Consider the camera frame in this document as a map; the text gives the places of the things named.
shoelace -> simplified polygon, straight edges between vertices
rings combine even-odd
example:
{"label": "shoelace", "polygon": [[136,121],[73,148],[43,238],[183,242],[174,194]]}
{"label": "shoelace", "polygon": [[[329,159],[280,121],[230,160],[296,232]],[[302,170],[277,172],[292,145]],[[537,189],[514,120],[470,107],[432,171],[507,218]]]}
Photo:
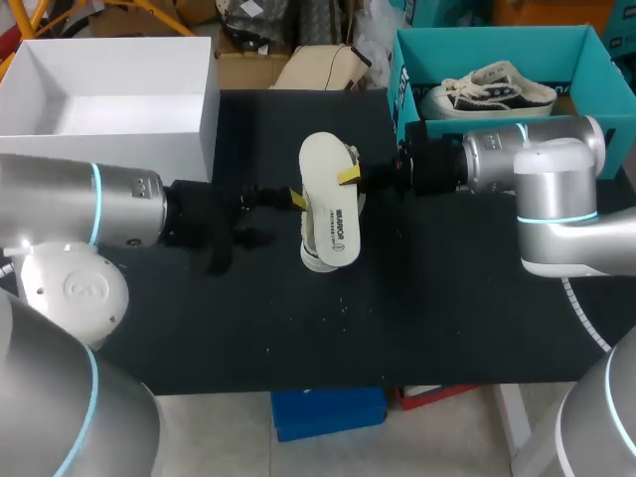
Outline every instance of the shoelace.
{"label": "shoelace", "polygon": [[478,96],[490,96],[491,93],[486,90],[484,86],[480,86],[479,84],[475,84],[472,80],[472,75],[474,72],[469,73],[464,78],[461,79],[445,79],[441,82],[442,87],[446,89],[446,94],[449,96],[453,96],[455,98],[455,105],[457,105],[457,101],[461,96],[464,97],[478,97]]}

black table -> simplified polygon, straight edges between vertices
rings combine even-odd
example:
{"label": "black table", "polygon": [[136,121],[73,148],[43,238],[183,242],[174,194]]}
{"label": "black table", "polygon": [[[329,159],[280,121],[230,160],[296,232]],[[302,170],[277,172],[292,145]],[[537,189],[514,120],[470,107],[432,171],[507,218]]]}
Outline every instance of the black table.
{"label": "black table", "polygon": [[[224,92],[214,181],[300,189],[298,150],[330,131],[367,163],[395,152],[383,92]],[[634,202],[619,178],[600,211]],[[602,356],[558,280],[519,260],[514,197],[369,197],[362,252],[319,274],[302,264],[300,215],[258,210],[275,244],[237,250],[221,277],[198,276],[184,251],[105,249],[130,289],[100,351],[156,394],[326,387],[575,381]],[[634,324],[636,280],[573,280],[614,344]]]}

red object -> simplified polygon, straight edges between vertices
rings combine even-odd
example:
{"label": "red object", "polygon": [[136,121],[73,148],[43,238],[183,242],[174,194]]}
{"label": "red object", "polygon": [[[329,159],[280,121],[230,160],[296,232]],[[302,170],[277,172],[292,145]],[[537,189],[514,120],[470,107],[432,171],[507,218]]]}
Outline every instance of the red object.
{"label": "red object", "polygon": [[6,60],[16,51],[21,38],[22,34],[17,25],[0,35],[0,60]]}
{"label": "red object", "polygon": [[402,389],[396,388],[396,398],[404,410],[411,410],[451,396],[461,395],[475,388],[479,388],[479,385],[449,386],[411,397],[405,397]]}

teal shoe box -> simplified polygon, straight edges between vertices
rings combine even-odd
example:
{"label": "teal shoe box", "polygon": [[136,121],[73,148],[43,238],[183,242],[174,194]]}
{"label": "teal shoe box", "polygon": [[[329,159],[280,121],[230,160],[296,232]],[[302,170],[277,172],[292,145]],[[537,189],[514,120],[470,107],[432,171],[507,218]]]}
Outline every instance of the teal shoe box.
{"label": "teal shoe box", "polygon": [[414,27],[457,27],[482,25],[488,0],[390,0],[403,10],[406,22]]}
{"label": "teal shoe box", "polygon": [[[636,137],[636,97],[588,26],[399,30],[388,89],[397,143],[404,139],[407,123],[420,121],[419,103],[429,89],[500,60],[512,62],[526,78],[553,87],[559,94],[557,104],[569,104],[564,109],[568,113],[589,115],[600,123],[607,143],[600,178],[613,178]],[[561,110],[557,104],[555,110]],[[521,119],[430,120],[426,127],[431,137],[441,137]]]}
{"label": "teal shoe box", "polygon": [[614,2],[603,32],[603,44],[612,58],[636,52],[636,1]]}

plastic bag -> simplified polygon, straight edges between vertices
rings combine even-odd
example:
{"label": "plastic bag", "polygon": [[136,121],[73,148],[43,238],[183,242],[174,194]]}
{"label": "plastic bag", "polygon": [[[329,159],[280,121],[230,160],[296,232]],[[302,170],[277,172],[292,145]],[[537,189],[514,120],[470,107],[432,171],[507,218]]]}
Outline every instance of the plastic bag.
{"label": "plastic bag", "polygon": [[366,74],[370,87],[388,87],[396,31],[406,28],[405,12],[389,0],[365,0],[364,10],[355,14],[354,46],[371,61]]}

